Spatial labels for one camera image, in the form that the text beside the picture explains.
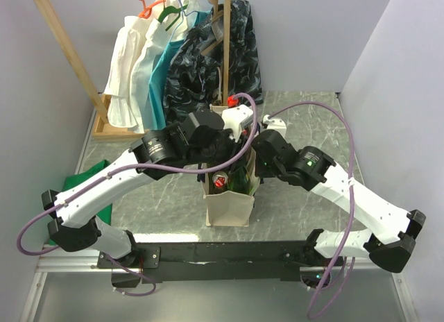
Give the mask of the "silver blue energy drink can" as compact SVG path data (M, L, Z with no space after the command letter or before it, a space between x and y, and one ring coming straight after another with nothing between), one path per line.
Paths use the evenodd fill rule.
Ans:
M228 175L224 171L217 171L212 176L212 193L221 194L228 189Z

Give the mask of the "green bottle front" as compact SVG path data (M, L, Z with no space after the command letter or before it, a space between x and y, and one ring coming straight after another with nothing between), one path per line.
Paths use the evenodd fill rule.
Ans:
M228 189L238 194L249 195L251 190L250 174L246 165L236 168L228 175Z

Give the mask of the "beige canvas tote bag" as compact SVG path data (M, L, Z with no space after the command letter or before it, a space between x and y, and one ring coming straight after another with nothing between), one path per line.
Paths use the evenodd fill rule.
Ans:
M253 123L247 127L241 137L239 143L243 142L243 138L248 138ZM202 182L204 191L204 201L207 207L206 225L207 226L228 226L228 227L247 227L249 226L250 215L253 211L255 202L254 194L259 187L260 179L255 174L256 153L252 149L248 149L243 157L239 159L235 167L224 169L223 171L229 175L236 168L246 165L250 174L251 190L249 195L238 194L227 189L221 194L212 193L212 176L214 172L205 173L199 177Z

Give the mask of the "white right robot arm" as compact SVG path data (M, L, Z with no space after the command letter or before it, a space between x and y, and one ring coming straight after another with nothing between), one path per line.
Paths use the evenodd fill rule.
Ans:
M261 132L252 148L259 177L277 178L321 196L353 214L365 227L349 234L313 230L304 245L308 263L319 265L340 251L343 257L367 257L391 273L404 269L426 220L421 211L407 211L389 203L349 178L328 154L314 146L295 150L276 130Z

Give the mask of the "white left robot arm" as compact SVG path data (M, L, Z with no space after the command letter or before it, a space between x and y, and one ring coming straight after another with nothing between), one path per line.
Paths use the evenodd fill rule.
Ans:
M226 109L221 114L204 109L190 113L183 122L148 131L109 167L71 191L48 194L53 204L62 204L48 224L51 241L67 252L92 247L124 268L134 266L139 251L133 236L106 224L98 213L124 194L168 174L163 169L140 169L139 164L183 168L227 161L236 151L242 119L250 118L251 113L243 113L240 108Z

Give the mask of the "teal shirt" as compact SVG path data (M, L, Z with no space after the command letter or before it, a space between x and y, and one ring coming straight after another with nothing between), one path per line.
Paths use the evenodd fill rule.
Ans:
M144 122L145 130L158 130L166 126L162 102L171 61L185 42L187 33L194 26L203 22L209 14L209 11L199 11L190 14L183 23L179 23L179 28L174 34L172 41L171 34L175 28L173 27L167 31L164 24L153 22L151 26L153 34L150 37L148 52L155 53L155 56L148 82L148 96L144 110L144 113L148 115Z

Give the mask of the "dark patterned shirt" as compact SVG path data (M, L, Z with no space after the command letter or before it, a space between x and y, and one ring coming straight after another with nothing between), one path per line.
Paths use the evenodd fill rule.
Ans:
M214 41L211 18L208 15L188 32L171 60L162 99L168 124L209 107L217 98L219 72L223 70L223 44L217 44L207 55L201 53ZM228 80L230 95L244 92L257 104L264 102L252 9L246 0L231 1Z

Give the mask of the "wooden clothes rack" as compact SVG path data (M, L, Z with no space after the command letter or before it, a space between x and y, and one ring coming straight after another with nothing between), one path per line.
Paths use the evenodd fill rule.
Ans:
M223 74L222 74L222 105L218 106L218 110L227 108L228 98L230 97L229 86L229 50L230 50L230 1L223 2ZM130 132L125 128L115 128L108 123L108 107L110 97L108 95L100 95L95 87L92 79L89 77L87 70L80 59L74 45L72 44L66 30L58 18L50 0L34 0L35 5L43 16L48 27L51 29L54 38L60 45L67 61L71 65L74 73L82 84L88 97L92 101L96 113L92 117L92 129L90 136L99 142L126 142L140 138L142 135Z

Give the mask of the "green cloth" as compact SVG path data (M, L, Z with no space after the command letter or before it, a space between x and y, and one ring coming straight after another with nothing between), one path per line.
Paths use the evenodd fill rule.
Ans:
M76 187L86 183L109 164L107 160L102 160L83 173L67 177L64 183L64 192L73 192ZM111 224L112 204L104 207L96 215L87 217L83 225L75 228L69 226L71 220L68 220L69 213L67 212L71 211L69 209L71 206L74 206L74 204L68 204L67 207L62 206L57 211L52 212L51 216L54 220L48 223L47 227L50 244L58 245L67 252L76 252L90 247L101 236L100 230L95 223L97 219L100 219L107 225Z

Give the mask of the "pale white blouse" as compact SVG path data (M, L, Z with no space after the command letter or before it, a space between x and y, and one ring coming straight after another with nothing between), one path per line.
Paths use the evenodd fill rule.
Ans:
M175 6L179 8L178 0L167 0L170 6ZM148 82L152 72L152 66L154 62L155 53L149 53L148 49L150 48L150 37L153 34L153 30L151 30L151 26L153 22L158 22L157 19L153 19L148 27L146 32L146 41L144 46L142 47L142 52L138 59L136 60L133 70L131 72L130 77L130 102L133 105L136 105L140 110L141 118L142 118L142 129L144 129L144 122L148 118L148 115L144 113L145 105L147 103L148 96Z

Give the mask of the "wooden hanger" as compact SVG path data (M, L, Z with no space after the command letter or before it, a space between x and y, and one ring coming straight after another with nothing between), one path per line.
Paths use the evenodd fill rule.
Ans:
M208 56L216 46L222 43L224 38L223 24L219 23L220 18L223 16L223 10L219 8L219 0L208 0L208 2L213 6L210 22L213 36L209 35L207 41L201 48L200 54L203 56Z

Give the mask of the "white ruffled shirt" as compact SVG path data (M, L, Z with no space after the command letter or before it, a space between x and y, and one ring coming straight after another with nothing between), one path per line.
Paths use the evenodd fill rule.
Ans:
M133 66L142 52L146 41L149 19L137 16L124 18L112 53L108 81L104 94L110 96L108 121L116 128L127 128L142 133L140 110L130 102L130 77Z

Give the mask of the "green hanger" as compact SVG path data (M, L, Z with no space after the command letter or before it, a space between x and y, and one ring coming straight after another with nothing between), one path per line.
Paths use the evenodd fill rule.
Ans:
M158 17L158 21L162 24L164 21L167 21L167 26L165 31L170 30L173 25L180 19L181 9L175 6L167 6L163 9Z

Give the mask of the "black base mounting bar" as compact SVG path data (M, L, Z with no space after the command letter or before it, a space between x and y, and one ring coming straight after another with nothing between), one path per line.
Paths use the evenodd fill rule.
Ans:
M299 281L303 267L341 266L342 257L323 257L313 241L134 243L128 251L94 244L97 267L113 269L112 286L126 296L140 283L165 281L272 279Z

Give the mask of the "aluminium rail frame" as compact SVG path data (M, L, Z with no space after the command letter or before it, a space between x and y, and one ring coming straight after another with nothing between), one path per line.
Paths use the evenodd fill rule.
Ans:
M57 249L39 256L35 273L109 273L113 270L100 269L97 264L101 254L93 249L68 253ZM404 273L392 273L395 292L400 302L405 321L420 321L409 283Z

